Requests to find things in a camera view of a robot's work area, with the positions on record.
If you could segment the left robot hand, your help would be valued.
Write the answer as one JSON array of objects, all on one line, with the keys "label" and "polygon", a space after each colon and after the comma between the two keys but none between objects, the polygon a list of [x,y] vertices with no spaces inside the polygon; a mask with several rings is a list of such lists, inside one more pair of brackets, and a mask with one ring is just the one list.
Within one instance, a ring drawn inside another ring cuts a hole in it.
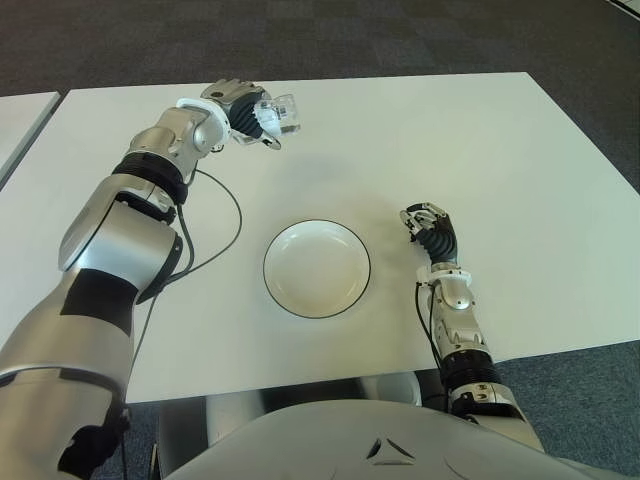
[{"label": "left robot hand", "polygon": [[231,130],[242,140],[257,141],[272,150],[281,143],[260,125],[255,107],[266,98],[266,90],[251,81],[220,79],[202,91],[200,97],[216,103],[225,112]]}]

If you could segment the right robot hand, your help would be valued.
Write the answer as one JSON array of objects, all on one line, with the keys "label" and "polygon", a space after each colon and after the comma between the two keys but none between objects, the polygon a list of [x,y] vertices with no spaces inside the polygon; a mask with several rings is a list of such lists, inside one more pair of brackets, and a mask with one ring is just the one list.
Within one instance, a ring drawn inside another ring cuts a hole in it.
[{"label": "right robot hand", "polygon": [[427,252],[432,264],[457,263],[457,237],[448,213],[433,203],[417,203],[399,212],[410,241]]}]

